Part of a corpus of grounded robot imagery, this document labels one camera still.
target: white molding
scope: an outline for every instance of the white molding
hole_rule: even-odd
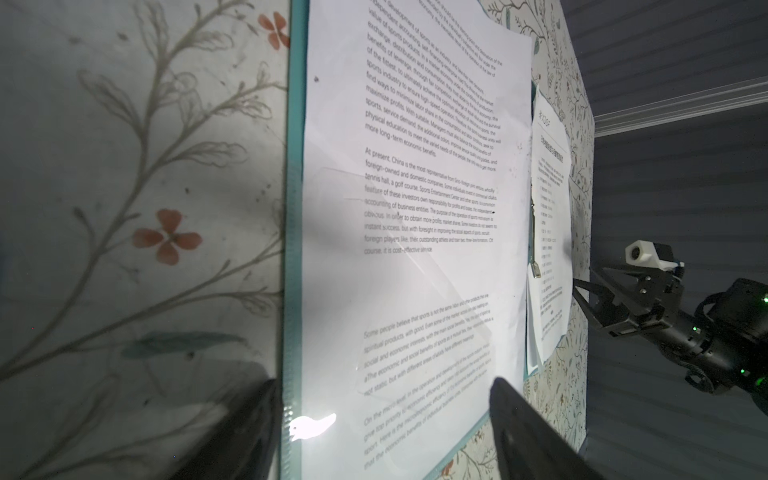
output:
[[[768,102],[768,76],[598,115],[594,118],[594,136],[605,137],[764,102]]]

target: red flower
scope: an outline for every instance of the red flower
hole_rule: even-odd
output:
[[[197,233],[176,233],[176,229],[181,223],[181,212],[179,210],[158,210],[157,219],[160,221],[160,225],[163,227],[163,231],[167,233],[168,240],[165,240],[165,236],[157,231],[149,228],[140,228],[134,232],[134,247],[136,248],[149,248],[154,247],[160,242],[160,248],[157,249],[157,261],[165,263],[166,265],[176,265],[179,263],[179,253],[174,248],[174,243],[177,247],[184,250],[194,250],[201,243],[203,243],[203,237]]]
[[[445,468],[442,470],[440,475],[447,477],[448,475],[451,475],[451,467],[453,466],[453,460],[448,462],[448,464],[445,466]]]
[[[281,14],[275,12],[274,25],[272,25],[272,22],[266,15],[259,15],[259,25],[270,31],[267,39],[270,41],[270,44],[272,44],[275,50],[280,50],[280,42],[282,42],[286,48],[290,48],[290,38],[288,38],[288,35],[283,33],[283,29],[286,27],[286,25],[288,25],[288,22],[286,22],[286,19]]]

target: floral wallpaper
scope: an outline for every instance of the floral wallpaper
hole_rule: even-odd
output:
[[[594,122],[561,8],[481,4],[535,38],[534,79],[571,135],[586,278]],[[289,11],[0,2],[0,477],[166,477],[277,375]],[[525,385],[575,448],[586,332],[572,318]],[[497,478],[495,461],[486,424],[442,477]]]

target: ceiling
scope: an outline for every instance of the ceiling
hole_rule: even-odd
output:
[[[767,0],[561,0],[595,115],[768,75]]]

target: white paper sheet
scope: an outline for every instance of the white paper sheet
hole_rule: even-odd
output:
[[[538,365],[568,332],[571,315],[571,149],[568,134],[547,99],[537,92],[531,146],[531,198],[534,212],[533,261],[529,269],[531,324]],[[535,367],[528,362],[529,372]]]
[[[313,0],[304,479],[422,478],[522,385],[531,40],[465,0]]]

